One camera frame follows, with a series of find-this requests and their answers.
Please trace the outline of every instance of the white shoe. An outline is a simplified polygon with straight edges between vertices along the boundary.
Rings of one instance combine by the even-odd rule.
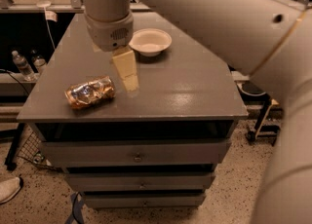
[[[0,182],[0,205],[12,199],[22,188],[22,185],[23,180],[20,177]]]

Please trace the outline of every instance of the terrazzo floor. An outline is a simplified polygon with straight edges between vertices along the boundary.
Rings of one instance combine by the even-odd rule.
[[[281,123],[280,119],[271,121]],[[248,126],[254,123],[255,119],[239,122],[231,138],[232,145],[222,164],[217,166],[214,183],[199,207],[91,209],[83,205],[83,223],[249,223],[261,176],[273,151],[270,139],[253,145],[248,143],[245,134]],[[7,127],[6,124],[0,125],[2,129]],[[30,134],[30,127],[26,127],[22,140]],[[0,141],[1,161],[5,161],[10,145],[10,142]],[[3,164],[0,166],[0,180],[13,176],[21,176],[24,180],[20,192],[11,201],[0,205],[0,223],[76,223],[70,216],[71,198],[75,192],[67,186],[63,174],[38,169],[22,158],[17,158],[17,164],[12,172]]]

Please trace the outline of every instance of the drawer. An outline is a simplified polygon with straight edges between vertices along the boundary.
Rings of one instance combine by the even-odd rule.
[[[70,173],[65,180],[74,191],[85,192],[205,190],[215,179],[211,166],[136,168],[116,168],[113,173],[103,173],[105,169],[98,169],[97,173]]]
[[[198,206],[206,198],[205,193],[154,193],[133,195],[85,195],[87,207],[150,207],[150,206]]]
[[[218,164],[229,139],[146,142],[43,142],[41,152],[54,167]]]

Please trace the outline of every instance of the bottle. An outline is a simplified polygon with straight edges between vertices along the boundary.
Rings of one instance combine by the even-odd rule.
[[[41,74],[47,66],[46,60],[42,56],[38,55],[37,50],[31,50],[30,53],[32,54],[32,63],[36,67],[39,74]]]
[[[20,55],[18,51],[12,51],[13,63],[19,69],[19,72],[22,74],[24,80],[33,81],[36,79],[35,73],[33,72],[31,66],[29,65],[27,59]]]

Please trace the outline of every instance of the white bowl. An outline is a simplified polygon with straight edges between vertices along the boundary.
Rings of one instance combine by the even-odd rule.
[[[172,43],[172,37],[163,30],[146,28],[134,33],[130,47],[143,56],[157,56]]]

